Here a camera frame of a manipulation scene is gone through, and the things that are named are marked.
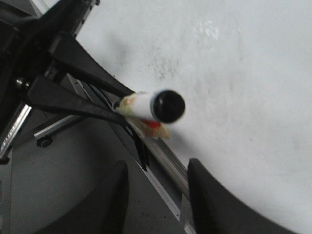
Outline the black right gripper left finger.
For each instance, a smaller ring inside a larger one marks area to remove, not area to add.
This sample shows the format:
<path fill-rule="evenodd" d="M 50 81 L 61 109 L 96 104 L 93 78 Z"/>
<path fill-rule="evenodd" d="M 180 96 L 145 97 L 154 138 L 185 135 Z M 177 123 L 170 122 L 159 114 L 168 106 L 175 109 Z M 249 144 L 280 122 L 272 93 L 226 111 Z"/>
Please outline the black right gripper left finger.
<path fill-rule="evenodd" d="M 118 161 L 75 207 L 38 234 L 121 234 L 129 202 L 128 168 Z"/>

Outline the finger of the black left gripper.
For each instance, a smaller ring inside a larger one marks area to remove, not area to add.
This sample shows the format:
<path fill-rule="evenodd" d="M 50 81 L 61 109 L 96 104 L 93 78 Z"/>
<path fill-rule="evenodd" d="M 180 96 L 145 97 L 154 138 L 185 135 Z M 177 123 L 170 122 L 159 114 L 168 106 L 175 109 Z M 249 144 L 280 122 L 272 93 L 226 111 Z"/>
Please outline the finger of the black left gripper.
<path fill-rule="evenodd" d="M 99 87 L 118 97 L 133 93 L 101 67 L 71 35 L 61 32 L 49 48 L 50 56 L 80 81 Z"/>
<path fill-rule="evenodd" d="M 37 77 L 31 83 L 26 94 L 26 102 L 32 107 L 47 112 L 93 117 L 121 126 L 127 125 L 124 117 L 43 77 Z"/>

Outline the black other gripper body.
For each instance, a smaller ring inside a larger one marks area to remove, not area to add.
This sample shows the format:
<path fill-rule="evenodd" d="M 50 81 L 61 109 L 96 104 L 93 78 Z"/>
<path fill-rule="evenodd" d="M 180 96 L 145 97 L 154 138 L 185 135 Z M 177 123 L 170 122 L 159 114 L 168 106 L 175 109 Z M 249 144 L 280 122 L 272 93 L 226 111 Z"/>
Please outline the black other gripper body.
<path fill-rule="evenodd" d="M 0 161 L 7 163 L 7 151 L 17 131 L 15 122 L 23 104 L 48 112 L 80 115 L 80 111 L 52 97 L 35 101 L 39 87 L 26 89 L 25 81 L 40 76 L 56 57 L 50 50 L 58 35 L 72 36 L 80 23 L 80 1 L 60 0 L 40 18 L 13 17 L 14 7 L 1 3 L 0 12 Z"/>

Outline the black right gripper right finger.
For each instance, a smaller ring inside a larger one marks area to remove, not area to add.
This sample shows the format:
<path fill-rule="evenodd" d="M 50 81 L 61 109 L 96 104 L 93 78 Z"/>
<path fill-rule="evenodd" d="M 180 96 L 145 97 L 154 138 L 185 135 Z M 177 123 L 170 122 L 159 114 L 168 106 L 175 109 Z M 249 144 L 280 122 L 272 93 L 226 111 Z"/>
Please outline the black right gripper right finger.
<path fill-rule="evenodd" d="M 187 180 L 196 233 L 293 233 L 241 202 L 221 185 L 197 158 L 189 160 Z"/>

